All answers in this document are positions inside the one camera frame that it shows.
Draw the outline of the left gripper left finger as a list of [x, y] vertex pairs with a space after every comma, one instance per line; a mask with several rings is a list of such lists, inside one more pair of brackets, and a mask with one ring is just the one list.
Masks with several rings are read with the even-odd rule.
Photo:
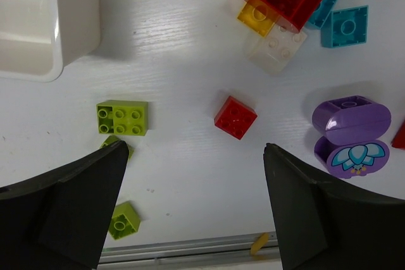
[[96, 269], [128, 154], [119, 140], [1, 187], [1, 269]]

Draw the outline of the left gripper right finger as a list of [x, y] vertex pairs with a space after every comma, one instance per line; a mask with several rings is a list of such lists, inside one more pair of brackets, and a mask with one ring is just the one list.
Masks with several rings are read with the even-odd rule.
[[403, 269], [404, 201], [359, 188], [275, 144], [263, 154], [284, 269]]

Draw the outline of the red 2x4 lego brick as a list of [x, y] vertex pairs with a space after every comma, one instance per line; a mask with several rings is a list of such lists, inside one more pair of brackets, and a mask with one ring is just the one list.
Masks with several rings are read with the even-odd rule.
[[405, 149], [405, 121], [403, 121], [401, 127], [398, 129], [391, 142], [391, 146], [395, 149]]

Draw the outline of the green 2x3 lego brick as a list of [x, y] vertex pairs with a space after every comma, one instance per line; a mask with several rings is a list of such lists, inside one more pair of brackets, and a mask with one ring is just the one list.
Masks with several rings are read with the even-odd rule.
[[148, 102], [108, 100], [96, 105], [100, 134], [144, 136], [148, 131]]

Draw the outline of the red 2x2 lego brick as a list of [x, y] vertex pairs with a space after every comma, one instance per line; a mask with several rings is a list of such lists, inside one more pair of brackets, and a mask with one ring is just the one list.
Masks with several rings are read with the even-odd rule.
[[241, 140], [257, 117], [252, 108], [229, 96], [215, 116], [214, 122], [216, 127]]

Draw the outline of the yellow small lego brick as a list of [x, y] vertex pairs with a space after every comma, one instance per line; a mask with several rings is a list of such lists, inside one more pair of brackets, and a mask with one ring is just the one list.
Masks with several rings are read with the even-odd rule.
[[261, 37], [266, 37], [280, 15], [261, 0], [248, 0], [237, 19]]

